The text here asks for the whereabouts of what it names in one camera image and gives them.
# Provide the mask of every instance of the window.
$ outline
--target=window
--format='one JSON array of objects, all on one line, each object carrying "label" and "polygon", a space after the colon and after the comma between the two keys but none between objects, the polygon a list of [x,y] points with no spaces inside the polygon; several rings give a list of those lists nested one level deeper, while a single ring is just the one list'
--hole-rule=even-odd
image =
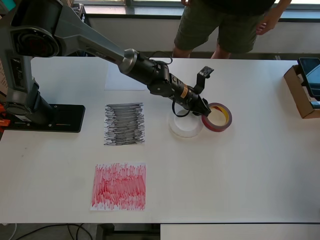
[{"label": "window", "polygon": [[292,0],[291,4],[320,4],[320,0]]},{"label": "window", "polygon": [[[75,0],[76,3],[86,5],[126,5],[126,6],[153,6],[153,7],[183,7],[181,0]],[[292,0],[293,9],[320,9],[320,0]]]}]

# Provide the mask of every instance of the person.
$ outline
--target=person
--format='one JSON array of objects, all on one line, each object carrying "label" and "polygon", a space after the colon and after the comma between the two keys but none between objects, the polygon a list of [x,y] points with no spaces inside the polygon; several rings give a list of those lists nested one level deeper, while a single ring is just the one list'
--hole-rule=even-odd
[{"label": "person", "polygon": [[275,0],[181,0],[186,7],[172,56],[189,58],[193,49],[207,42],[216,28],[219,34],[212,59],[248,53],[257,35],[272,30],[291,1],[280,0],[271,8]]}]

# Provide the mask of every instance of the cable on floor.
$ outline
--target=cable on floor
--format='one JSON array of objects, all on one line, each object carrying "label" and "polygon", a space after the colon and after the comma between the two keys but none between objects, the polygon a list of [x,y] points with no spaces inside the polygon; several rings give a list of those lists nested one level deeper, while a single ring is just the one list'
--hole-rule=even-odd
[{"label": "cable on floor", "polygon": [[15,223],[14,231],[8,240],[11,240],[14,237],[14,235],[16,234],[16,231],[17,231],[17,224]]},{"label": "cable on floor", "polygon": [[67,226],[67,228],[68,228],[68,232],[69,232],[69,234],[70,234],[70,236],[71,236],[72,240],[75,240],[75,239],[74,239],[74,236],[72,236],[72,234],[71,234],[70,227],[69,227],[70,225],[67,223],[67,225],[66,225],[66,226]]},{"label": "cable on floor", "polygon": [[81,225],[79,225],[79,224],[74,224],[74,223],[63,223],[63,224],[54,224],[54,225],[43,226],[43,227],[40,227],[40,228],[38,228],[38,229],[36,229],[36,230],[34,230],[34,231],[32,231],[32,232],[29,232],[29,233],[27,233],[27,234],[25,234],[25,235],[22,235],[22,236],[18,237],[16,240],[20,240],[20,239],[22,239],[22,238],[24,238],[24,237],[26,237],[26,236],[29,236],[29,235],[31,235],[31,234],[34,234],[34,233],[40,231],[40,230],[42,230],[42,229],[52,228],[52,227],[61,227],[61,226],[67,226],[67,227],[68,227],[68,226],[76,226],[76,227],[78,227],[79,229],[82,229],[83,231],[85,231],[85,232],[89,235],[90,239],[93,240],[93,237],[92,237],[92,235],[90,234],[90,232],[88,232],[83,226],[81,226]]},{"label": "cable on floor", "polygon": [[78,227],[78,229],[76,230],[75,240],[78,240],[79,229],[80,229],[80,227],[81,227],[83,224],[84,224],[84,223],[82,223],[82,224]]}]

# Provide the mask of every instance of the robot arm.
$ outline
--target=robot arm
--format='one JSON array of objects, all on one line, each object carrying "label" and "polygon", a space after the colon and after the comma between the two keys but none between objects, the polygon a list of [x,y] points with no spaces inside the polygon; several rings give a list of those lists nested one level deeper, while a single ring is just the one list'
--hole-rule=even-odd
[{"label": "robot arm", "polygon": [[0,36],[0,59],[8,83],[5,108],[23,121],[42,125],[53,117],[52,107],[32,78],[31,56],[67,56],[78,50],[117,64],[121,73],[147,85],[151,94],[170,98],[196,115],[211,112],[199,94],[213,69],[202,69],[197,85],[190,87],[172,75],[164,62],[119,48],[59,0],[22,0],[0,20]]}]

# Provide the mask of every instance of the red tape roll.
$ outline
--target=red tape roll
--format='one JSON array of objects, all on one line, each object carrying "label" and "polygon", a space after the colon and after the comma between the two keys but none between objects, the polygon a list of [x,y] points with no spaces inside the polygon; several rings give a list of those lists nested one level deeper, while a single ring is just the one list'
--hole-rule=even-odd
[{"label": "red tape roll", "polygon": [[201,117],[201,119],[202,119],[202,122],[205,125],[205,127],[211,131],[214,131],[214,132],[223,132],[224,130],[226,130],[232,123],[232,114],[231,114],[230,110],[226,106],[222,105],[221,103],[217,103],[217,102],[210,103],[209,108],[210,109],[217,109],[220,112],[222,112],[225,117],[225,124],[224,125],[215,125],[212,122],[210,122],[210,120],[207,116],[203,115]]}]

